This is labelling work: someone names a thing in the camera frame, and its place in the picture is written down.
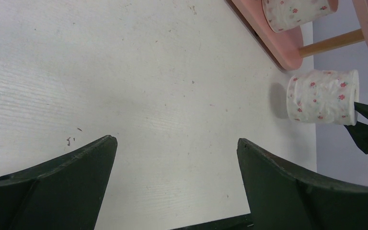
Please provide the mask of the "white floral roll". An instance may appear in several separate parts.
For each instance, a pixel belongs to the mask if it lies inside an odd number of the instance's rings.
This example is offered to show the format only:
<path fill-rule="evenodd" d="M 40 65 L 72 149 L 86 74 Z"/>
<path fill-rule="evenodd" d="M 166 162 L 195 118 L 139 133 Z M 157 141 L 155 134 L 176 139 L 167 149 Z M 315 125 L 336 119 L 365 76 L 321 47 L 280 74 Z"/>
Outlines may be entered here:
<path fill-rule="evenodd" d="M 269 27 L 281 33 L 335 13 L 338 3 L 338 0 L 264 0 L 262 7 Z"/>
<path fill-rule="evenodd" d="M 359 101 L 357 70 L 312 70 L 294 75 L 287 87 L 287 114 L 291 120 L 310 124 L 357 123 Z"/>

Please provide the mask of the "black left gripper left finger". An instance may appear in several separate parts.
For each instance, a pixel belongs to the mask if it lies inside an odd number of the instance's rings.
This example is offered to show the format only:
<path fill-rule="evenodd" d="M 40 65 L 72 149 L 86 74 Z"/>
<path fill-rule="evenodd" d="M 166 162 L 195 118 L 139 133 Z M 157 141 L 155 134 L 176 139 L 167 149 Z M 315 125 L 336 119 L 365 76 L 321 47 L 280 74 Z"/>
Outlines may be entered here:
<path fill-rule="evenodd" d="M 93 230 L 117 151 L 110 135 L 0 176 L 0 230 Z"/>

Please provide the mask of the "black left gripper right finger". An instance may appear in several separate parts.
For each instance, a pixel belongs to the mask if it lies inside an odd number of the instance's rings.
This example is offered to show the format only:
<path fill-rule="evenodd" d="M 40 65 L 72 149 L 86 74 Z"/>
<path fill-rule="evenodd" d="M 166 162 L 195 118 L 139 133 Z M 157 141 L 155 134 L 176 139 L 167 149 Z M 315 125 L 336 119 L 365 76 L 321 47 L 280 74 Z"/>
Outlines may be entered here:
<path fill-rule="evenodd" d="M 336 180 L 241 138 L 237 157 L 256 230 L 368 230 L 368 186 Z"/>

